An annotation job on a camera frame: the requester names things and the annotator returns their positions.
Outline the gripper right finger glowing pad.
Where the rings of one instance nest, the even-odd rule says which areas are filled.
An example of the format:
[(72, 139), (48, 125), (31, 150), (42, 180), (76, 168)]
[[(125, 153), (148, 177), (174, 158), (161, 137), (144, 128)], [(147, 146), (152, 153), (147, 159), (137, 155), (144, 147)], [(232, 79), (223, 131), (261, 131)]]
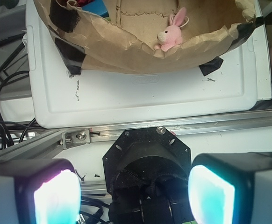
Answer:
[(197, 155), (188, 195), (199, 224), (272, 224), (272, 152)]

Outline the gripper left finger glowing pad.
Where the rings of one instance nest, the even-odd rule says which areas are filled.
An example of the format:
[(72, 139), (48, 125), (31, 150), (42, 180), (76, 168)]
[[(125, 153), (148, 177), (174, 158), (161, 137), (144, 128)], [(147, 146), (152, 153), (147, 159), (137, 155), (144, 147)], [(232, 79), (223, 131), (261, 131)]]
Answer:
[(80, 200), (67, 159), (0, 160), (0, 224), (75, 224)]

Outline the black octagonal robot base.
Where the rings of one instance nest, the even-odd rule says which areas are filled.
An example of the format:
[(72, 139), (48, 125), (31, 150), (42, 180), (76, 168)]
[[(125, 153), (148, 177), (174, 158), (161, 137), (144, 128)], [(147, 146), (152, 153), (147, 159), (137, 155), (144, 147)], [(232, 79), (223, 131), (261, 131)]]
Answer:
[(114, 224), (184, 224), (190, 148), (164, 126), (125, 130), (102, 158)]

